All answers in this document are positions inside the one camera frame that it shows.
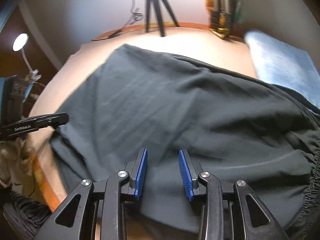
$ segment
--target black cable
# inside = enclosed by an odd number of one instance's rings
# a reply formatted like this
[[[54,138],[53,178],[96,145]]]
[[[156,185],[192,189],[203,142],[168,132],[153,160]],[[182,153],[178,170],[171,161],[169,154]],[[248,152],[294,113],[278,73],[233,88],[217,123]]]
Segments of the black cable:
[[[129,20],[125,23],[125,25],[122,26],[122,28],[120,30],[115,31],[114,33],[112,33],[111,35],[109,35],[106,38],[99,39],[99,40],[91,40],[91,41],[103,41],[103,40],[111,39],[111,38],[115,37],[118,33],[122,32],[122,29],[124,27],[127,27],[127,25],[132,25],[135,22],[141,21],[143,19],[143,14],[138,13],[140,8],[138,8],[138,7],[135,8],[135,6],[136,6],[136,0],[132,0],[131,9],[130,9],[131,16],[130,16]]]
[[[33,191],[29,194],[28,197],[31,197],[31,195],[36,191],[36,178],[33,173],[32,173],[32,177],[33,177]]]

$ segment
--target bright light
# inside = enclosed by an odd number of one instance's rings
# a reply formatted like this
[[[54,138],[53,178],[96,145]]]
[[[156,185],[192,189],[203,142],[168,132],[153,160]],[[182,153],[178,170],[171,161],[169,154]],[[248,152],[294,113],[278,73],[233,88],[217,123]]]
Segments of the bright light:
[[[16,40],[14,41],[13,50],[18,51],[18,50],[22,49],[23,46],[27,43],[28,38],[29,38],[28,34],[26,34],[26,33],[20,34],[16,38]]]

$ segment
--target round bolt head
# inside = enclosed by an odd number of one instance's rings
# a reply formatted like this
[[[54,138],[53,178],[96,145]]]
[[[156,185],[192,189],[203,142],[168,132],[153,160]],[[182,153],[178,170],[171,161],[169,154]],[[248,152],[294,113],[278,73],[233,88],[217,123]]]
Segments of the round bolt head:
[[[200,173],[200,176],[203,177],[203,178],[208,178],[208,177],[210,177],[210,173],[207,172],[207,171],[203,171],[203,172]]]
[[[91,183],[91,180],[89,180],[89,179],[84,179],[83,181],[81,181],[82,186],[89,186],[90,183]]]
[[[240,187],[244,187],[244,186],[245,186],[245,181],[242,180],[242,179],[240,179],[240,180],[237,181],[237,184],[238,184],[238,186],[240,186]]]
[[[126,171],[119,171],[119,172],[118,172],[118,176],[121,177],[121,178],[127,176],[127,174],[128,174],[128,173],[127,173]]]

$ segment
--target tripod leg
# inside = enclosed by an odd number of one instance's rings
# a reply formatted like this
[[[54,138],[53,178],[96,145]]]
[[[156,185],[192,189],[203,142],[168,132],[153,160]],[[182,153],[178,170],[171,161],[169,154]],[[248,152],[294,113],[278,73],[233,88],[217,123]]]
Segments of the tripod leg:
[[[153,5],[155,7],[155,12],[156,12],[156,17],[160,29],[160,36],[164,37],[164,27],[163,27],[163,21],[162,21],[162,16],[161,16],[161,10],[160,10],[160,5],[159,5],[159,0],[153,0]]]
[[[146,32],[149,32],[150,22],[150,0],[146,0]]]
[[[174,24],[175,24],[177,27],[179,27],[179,24],[178,24],[178,22],[177,22],[176,17],[174,16],[174,13],[173,13],[173,11],[172,11],[172,9],[171,9],[171,7],[170,7],[170,4],[168,3],[167,0],[162,0],[162,1],[163,1],[163,3],[164,3],[164,6],[167,8],[167,10],[168,10],[168,12],[169,12],[169,14],[170,14],[170,16],[171,16]]]

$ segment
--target brown wall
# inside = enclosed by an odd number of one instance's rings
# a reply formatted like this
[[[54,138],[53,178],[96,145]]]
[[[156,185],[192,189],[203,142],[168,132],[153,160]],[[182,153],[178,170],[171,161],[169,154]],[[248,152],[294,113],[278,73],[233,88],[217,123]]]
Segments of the brown wall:
[[[18,75],[24,78],[28,74],[28,67],[23,60],[21,51],[13,51],[12,49],[15,39],[21,33],[29,33],[29,30],[17,7],[0,33],[0,77]],[[38,69],[39,74],[42,75],[39,82],[46,85],[57,73],[57,69],[43,53],[32,35],[29,35],[24,51],[32,69]],[[34,84],[32,93],[40,94],[42,90],[43,87]],[[31,110],[33,104],[34,101],[31,99],[25,103],[25,116]]]

